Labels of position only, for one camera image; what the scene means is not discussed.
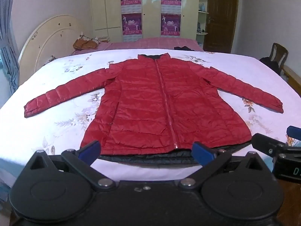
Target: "red down jacket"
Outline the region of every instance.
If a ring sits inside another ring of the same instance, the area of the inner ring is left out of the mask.
[[[102,155],[145,155],[245,143],[251,133],[217,89],[283,113],[281,101],[215,68],[161,55],[111,64],[29,101],[25,117],[105,88],[81,147],[93,140]]]

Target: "headboard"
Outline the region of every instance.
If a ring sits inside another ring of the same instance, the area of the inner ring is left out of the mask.
[[[18,62],[19,85],[29,79],[54,56],[62,58],[72,54],[73,43],[84,32],[79,21],[70,15],[59,15],[39,25],[27,39]]]

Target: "bedroom wall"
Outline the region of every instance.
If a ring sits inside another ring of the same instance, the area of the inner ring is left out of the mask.
[[[38,25],[60,14],[76,17],[92,35],[90,0],[13,0],[11,24],[19,52]]]
[[[286,65],[301,76],[300,6],[301,0],[242,0],[235,52],[260,59],[279,43],[289,52]]]
[[[238,0],[236,25],[235,25],[234,38],[233,38],[232,49],[231,49],[232,54],[236,54],[236,50],[237,50],[238,34],[240,31],[240,25],[241,25],[242,4],[243,4],[243,0]]]

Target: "door handle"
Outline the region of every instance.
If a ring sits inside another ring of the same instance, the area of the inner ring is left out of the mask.
[[[211,21],[214,21],[214,19],[211,19],[211,17],[209,17],[209,18],[208,18],[208,24],[210,24]]]

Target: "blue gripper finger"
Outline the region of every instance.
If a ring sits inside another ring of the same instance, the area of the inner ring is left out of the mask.
[[[216,158],[217,151],[206,147],[200,142],[194,142],[192,144],[191,155],[200,165],[206,166]]]
[[[93,141],[85,147],[79,149],[76,153],[78,158],[91,166],[94,161],[99,157],[101,151],[101,145],[99,141]]]
[[[289,126],[286,134],[291,138],[301,140],[301,128]]]

